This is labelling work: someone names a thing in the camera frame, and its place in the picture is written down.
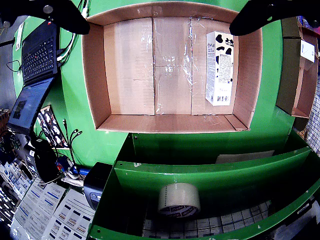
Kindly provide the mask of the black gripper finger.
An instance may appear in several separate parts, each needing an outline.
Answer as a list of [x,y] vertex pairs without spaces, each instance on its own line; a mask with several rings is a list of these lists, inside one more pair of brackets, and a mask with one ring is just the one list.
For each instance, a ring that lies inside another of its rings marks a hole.
[[70,0],[2,0],[0,19],[4,28],[13,26],[19,16],[32,16],[53,22],[78,35],[86,35],[90,25]]
[[234,36],[255,32],[277,20],[302,16],[313,28],[320,26],[318,0],[249,0],[229,26]]

